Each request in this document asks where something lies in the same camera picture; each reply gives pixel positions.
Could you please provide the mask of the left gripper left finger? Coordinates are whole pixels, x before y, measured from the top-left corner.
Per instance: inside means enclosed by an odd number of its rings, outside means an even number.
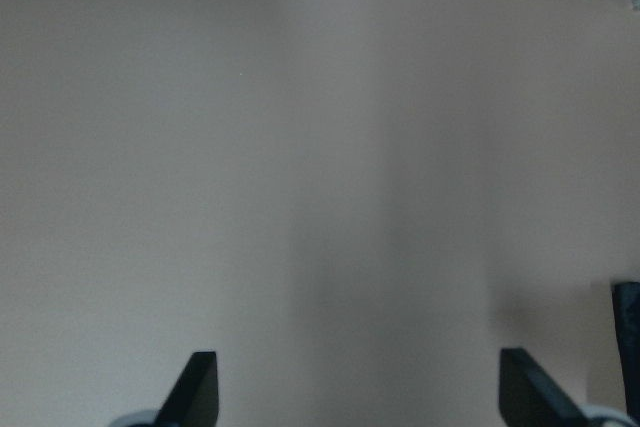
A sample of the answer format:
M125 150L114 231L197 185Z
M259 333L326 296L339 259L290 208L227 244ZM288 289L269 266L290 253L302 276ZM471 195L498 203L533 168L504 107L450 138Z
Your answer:
M216 352L194 352L157 414L155 425L214 427L219 408Z

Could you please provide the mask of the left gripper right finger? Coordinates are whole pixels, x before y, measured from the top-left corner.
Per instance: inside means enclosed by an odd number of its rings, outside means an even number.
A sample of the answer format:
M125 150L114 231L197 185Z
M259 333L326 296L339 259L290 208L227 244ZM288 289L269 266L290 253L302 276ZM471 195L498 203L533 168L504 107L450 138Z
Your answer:
M510 427L588 425L577 404L523 348L500 350L498 409Z

